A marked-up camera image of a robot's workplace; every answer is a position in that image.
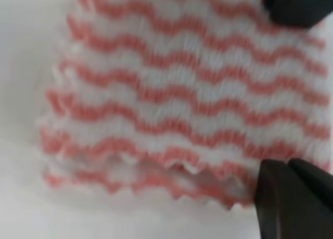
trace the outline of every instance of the pink and white fabric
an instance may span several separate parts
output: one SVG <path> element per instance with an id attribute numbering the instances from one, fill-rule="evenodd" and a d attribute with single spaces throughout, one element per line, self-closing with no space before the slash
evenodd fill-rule
<path id="1" fill-rule="evenodd" d="M 275 26 L 261 0 L 74 0 L 67 23 L 40 128 L 52 186 L 231 207 L 265 158 L 329 166 L 324 25 Z"/>

